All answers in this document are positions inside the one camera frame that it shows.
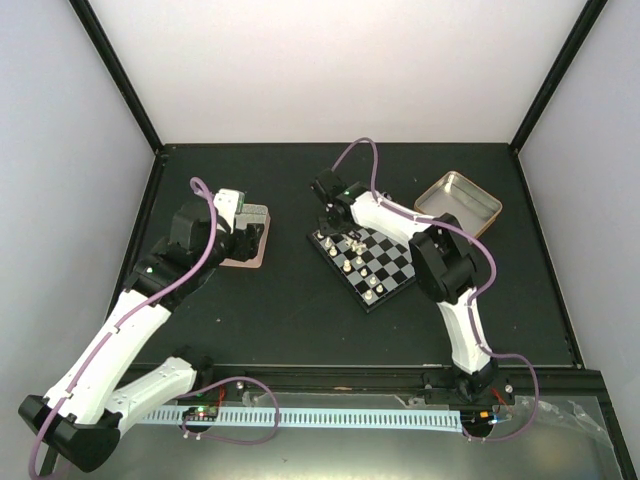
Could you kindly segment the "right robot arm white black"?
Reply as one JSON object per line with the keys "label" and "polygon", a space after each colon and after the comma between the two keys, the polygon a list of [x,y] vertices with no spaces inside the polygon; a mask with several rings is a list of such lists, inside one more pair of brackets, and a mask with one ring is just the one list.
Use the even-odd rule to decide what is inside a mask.
{"label": "right robot arm white black", "polygon": [[479,402],[491,390],[497,363],[478,312],[479,267],[472,237],[450,214],[420,215],[359,184],[311,189],[325,208],[321,233],[370,228],[408,249],[418,286],[444,319],[456,394],[464,402]]}

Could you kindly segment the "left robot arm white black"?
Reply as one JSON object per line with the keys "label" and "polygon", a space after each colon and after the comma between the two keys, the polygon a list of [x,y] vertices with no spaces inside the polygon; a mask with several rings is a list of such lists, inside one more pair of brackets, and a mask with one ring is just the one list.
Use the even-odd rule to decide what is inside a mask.
{"label": "left robot arm white black", "polygon": [[119,383],[142,347],[178,306],[219,266],[257,267],[270,216],[264,205],[215,197],[187,203],[127,278],[108,320],[63,376],[43,396],[29,395],[19,415],[46,443],[83,472],[105,463],[124,434],[174,398],[207,397],[215,376],[210,357],[183,346],[154,370]]}

